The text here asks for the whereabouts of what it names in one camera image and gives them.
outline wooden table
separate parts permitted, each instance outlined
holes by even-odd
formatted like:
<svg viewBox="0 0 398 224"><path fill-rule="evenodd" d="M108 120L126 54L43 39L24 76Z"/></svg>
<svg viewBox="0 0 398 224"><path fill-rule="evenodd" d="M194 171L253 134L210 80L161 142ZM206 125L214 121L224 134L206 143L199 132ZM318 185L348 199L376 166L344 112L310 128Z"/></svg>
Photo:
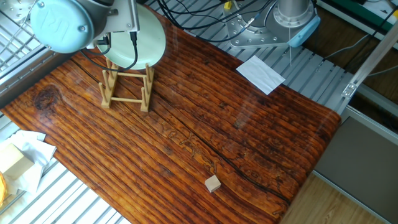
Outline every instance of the wooden table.
<svg viewBox="0 0 398 224"><path fill-rule="evenodd" d="M130 222L279 223L340 117L283 85L266 96L241 61L160 20L167 49L149 113L100 108L101 69L80 54L1 111L46 133L54 156ZM141 80L120 78L115 95L140 98ZM211 194L213 174L222 185Z"/></svg>

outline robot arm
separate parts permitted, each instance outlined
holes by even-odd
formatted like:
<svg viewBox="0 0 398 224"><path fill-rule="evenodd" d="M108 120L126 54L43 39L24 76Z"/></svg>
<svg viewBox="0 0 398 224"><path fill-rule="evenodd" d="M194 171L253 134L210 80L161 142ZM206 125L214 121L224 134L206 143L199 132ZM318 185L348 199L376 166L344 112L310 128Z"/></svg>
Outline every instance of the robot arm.
<svg viewBox="0 0 398 224"><path fill-rule="evenodd" d="M93 49L111 32L139 31L135 0L38 0L30 22L36 38L59 53Z"/></svg>

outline tissue paper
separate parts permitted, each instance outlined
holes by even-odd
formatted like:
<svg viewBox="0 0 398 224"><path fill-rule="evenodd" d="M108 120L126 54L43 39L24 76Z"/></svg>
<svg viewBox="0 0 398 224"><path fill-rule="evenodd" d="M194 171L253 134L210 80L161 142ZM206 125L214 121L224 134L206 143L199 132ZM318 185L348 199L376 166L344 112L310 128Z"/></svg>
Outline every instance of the tissue paper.
<svg viewBox="0 0 398 224"><path fill-rule="evenodd" d="M18 131L9 139L0 143L0 147L13 143L34 165L16 180L4 177L7 183L7 192L16 194L17 190L26 190L36 193L44 167L50 162L55 146L44 143L45 134L33 131Z"/></svg>
<svg viewBox="0 0 398 224"><path fill-rule="evenodd" d="M257 56L244 62L237 71L267 95L285 81Z"/></svg>

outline blue object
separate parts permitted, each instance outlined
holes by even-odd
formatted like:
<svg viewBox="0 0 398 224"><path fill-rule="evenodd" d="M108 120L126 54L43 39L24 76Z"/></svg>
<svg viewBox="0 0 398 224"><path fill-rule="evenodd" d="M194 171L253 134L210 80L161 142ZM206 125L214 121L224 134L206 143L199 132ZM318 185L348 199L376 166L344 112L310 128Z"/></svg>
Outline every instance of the blue object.
<svg viewBox="0 0 398 224"><path fill-rule="evenodd" d="M292 37L291 40L287 43L292 47L301 46L304 41L306 41L311 36L315 29L317 29L319 23L321 23L321 18L316 15L302 30L300 30L300 32L298 32L298 34Z"/></svg>
<svg viewBox="0 0 398 224"><path fill-rule="evenodd" d="M30 23L36 38L55 52L72 53L94 39L93 21L75 0L39 0L33 6Z"/></svg>

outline wooden cube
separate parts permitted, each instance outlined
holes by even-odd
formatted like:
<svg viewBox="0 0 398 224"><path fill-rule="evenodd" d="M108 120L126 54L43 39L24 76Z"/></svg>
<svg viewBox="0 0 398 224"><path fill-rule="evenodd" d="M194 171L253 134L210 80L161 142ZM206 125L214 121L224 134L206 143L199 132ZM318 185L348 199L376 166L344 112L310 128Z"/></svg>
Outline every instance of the wooden cube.
<svg viewBox="0 0 398 224"><path fill-rule="evenodd" d="M205 185L210 193L212 193L221 187L221 182L217 179L216 175L214 175L205 181Z"/></svg>
<svg viewBox="0 0 398 224"><path fill-rule="evenodd" d="M12 180L16 180L33 165L13 144L0 149L0 172Z"/></svg>

